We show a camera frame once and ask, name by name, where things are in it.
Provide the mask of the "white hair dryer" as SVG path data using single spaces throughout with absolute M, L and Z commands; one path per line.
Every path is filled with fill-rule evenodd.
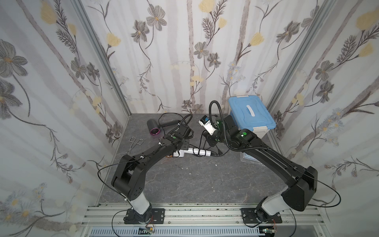
M 210 150 L 204 150 L 199 148 L 188 148 L 187 150 L 178 150 L 173 153 L 172 157 L 174 158 L 182 158 L 185 156 L 185 154 L 191 154 L 198 157 L 211 157 L 213 155 L 216 155 L 215 152 Z

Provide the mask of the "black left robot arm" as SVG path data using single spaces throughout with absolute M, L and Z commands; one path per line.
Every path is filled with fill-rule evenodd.
M 153 220 L 152 204 L 143 193 L 147 172 L 166 156 L 179 151 L 192 137 L 193 130 L 182 124 L 164 135 L 157 145 L 140 154 L 121 158 L 111 185 L 130 203 L 123 219 L 125 224 L 148 224 Z

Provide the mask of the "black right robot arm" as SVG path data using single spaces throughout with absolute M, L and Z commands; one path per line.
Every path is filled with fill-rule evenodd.
M 256 206 L 253 216 L 260 223 L 271 220 L 279 212 L 293 209 L 304 211 L 317 191 L 318 172 L 293 163 L 266 145 L 254 132 L 239 129 L 231 116 L 212 122 L 203 116 L 199 124 L 206 129 L 206 140 L 211 147 L 224 143 L 229 150 L 246 153 L 272 170 L 287 188 L 265 197 Z

